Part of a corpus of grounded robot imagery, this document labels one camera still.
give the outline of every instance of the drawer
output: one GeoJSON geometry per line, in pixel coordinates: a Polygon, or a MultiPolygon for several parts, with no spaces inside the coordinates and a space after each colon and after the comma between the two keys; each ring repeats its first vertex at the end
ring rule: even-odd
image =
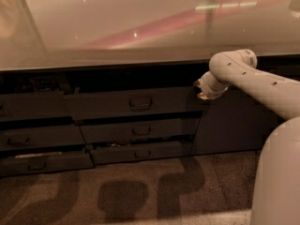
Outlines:
{"type": "Polygon", "coordinates": [[[37,157],[9,157],[0,159],[0,176],[47,173],[93,168],[88,154],[82,151],[37,157]]]}
{"type": "Polygon", "coordinates": [[[65,96],[74,120],[198,111],[193,87],[129,90],[65,96]]]}
{"type": "Polygon", "coordinates": [[[0,131],[0,151],[84,144],[78,127],[34,127],[0,131]]]}
{"type": "Polygon", "coordinates": [[[190,142],[155,142],[121,147],[98,147],[91,151],[95,164],[188,156],[190,142]]]}
{"type": "Polygon", "coordinates": [[[198,118],[176,118],[135,123],[81,126],[87,143],[137,140],[195,134],[198,118]]]}
{"type": "Polygon", "coordinates": [[[68,116],[63,92],[0,95],[0,121],[68,116]]]}

